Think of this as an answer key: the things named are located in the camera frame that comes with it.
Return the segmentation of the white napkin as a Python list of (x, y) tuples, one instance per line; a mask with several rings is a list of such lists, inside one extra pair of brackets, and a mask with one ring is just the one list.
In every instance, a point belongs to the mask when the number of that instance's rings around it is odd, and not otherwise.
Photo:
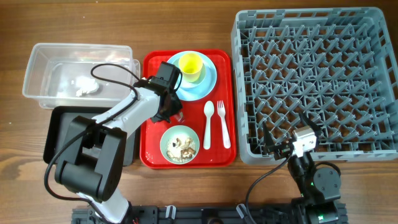
[(77, 78), (75, 85), (77, 86), (78, 90), (76, 91), (76, 96), (81, 97), (90, 93), (96, 92), (100, 85), (99, 83), (93, 78), (87, 77), (80, 77)]

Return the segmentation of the white plastic spoon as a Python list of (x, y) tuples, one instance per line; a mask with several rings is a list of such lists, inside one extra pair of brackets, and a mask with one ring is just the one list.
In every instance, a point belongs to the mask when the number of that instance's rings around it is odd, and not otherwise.
[(203, 148), (209, 150), (211, 146), (211, 117), (214, 114), (214, 104), (212, 101), (207, 101), (204, 106), (204, 114), (206, 116), (205, 133), (203, 139)]

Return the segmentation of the green bowl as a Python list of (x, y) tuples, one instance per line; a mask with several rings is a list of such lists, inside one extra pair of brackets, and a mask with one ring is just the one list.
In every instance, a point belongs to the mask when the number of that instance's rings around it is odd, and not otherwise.
[[(182, 137), (191, 137), (193, 139), (193, 141), (196, 143), (195, 149), (197, 150), (197, 153), (188, 162), (176, 163), (176, 162), (173, 162), (166, 154), (167, 143), (170, 139), (182, 138)], [(160, 140), (160, 151), (161, 151), (163, 157), (167, 161), (171, 162), (172, 164), (176, 164), (176, 165), (188, 164), (197, 156), (199, 150), (200, 150), (200, 140), (198, 138), (198, 135), (192, 128), (189, 128), (188, 126), (183, 126), (183, 125), (172, 126), (168, 130), (166, 130), (166, 132), (162, 135), (161, 140)]]

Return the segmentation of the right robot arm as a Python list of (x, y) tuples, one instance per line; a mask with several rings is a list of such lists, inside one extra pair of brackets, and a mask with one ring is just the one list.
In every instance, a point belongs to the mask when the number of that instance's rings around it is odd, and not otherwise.
[(311, 151), (318, 148), (321, 127), (303, 113), (299, 114), (304, 127), (293, 131), (286, 142), (276, 144), (263, 125), (264, 149), (271, 152), (274, 159), (284, 161), (290, 175), (301, 193), (292, 202), (296, 206), (297, 220), (302, 223), (341, 223), (337, 200), (341, 198), (341, 171), (335, 164), (327, 161), (315, 163)]

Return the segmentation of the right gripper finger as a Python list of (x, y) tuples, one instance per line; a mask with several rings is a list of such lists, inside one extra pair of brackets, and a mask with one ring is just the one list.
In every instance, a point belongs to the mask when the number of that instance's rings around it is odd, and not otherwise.
[(308, 118), (308, 116), (306, 116), (304, 113), (299, 113), (299, 117), (301, 122), (305, 125), (305, 126), (309, 126), (315, 133), (316, 136), (321, 136), (322, 135), (322, 129), (319, 125), (317, 125), (316, 123), (314, 123), (312, 120), (310, 120)]
[(273, 142), (271, 133), (270, 133), (270, 131), (268, 130), (267, 124), (266, 124), (265, 121), (262, 123), (262, 128), (263, 128), (263, 133), (264, 133), (264, 135), (263, 135), (264, 146), (265, 146), (266, 148), (274, 147), (274, 142)]

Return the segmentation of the red snack wrapper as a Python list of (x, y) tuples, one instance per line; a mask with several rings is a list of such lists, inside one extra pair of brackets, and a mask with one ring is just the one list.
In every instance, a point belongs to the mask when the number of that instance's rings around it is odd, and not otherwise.
[(174, 120), (176, 120), (176, 122), (182, 123), (184, 122), (184, 115), (183, 113), (180, 111), (177, 114), (172, 116)]

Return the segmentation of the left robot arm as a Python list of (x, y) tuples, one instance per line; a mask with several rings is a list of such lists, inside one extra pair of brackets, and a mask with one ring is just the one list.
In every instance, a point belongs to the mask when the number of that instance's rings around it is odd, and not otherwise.
[(168, 121), (182, 109), (181, 73), (141, 79), (107, 112), (72, 120), (63, 147), (48, 163), (55, 181), (88, 203), (105, 223), (131, 223), (131, 204), (118, 190), (127, 138), (147, 119)]

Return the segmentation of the white plastic fork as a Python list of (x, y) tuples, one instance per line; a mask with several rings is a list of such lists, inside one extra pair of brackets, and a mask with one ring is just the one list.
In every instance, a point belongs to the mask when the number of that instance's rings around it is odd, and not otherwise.
[(228, 128), (227, 128), (226, 120), (225, 120), (226, 110), (225, 110), (224, 103), (222, 100), (217, 101), (217, 113), (221, 120), (223, 145), (224, 145), (224, 148), (229, 149), (231, 147), (231, 140), (229, 137), (229, 132), (228, 132)]

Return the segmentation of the rice and food scraps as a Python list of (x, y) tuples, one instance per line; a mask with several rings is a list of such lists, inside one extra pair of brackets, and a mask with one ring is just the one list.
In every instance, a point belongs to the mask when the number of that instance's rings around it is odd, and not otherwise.
[(167, 143), (166, 154), (173, 162), (188, 162), (196, 155), (195, 148), (196, 143), (191, 137), (173, 138)]

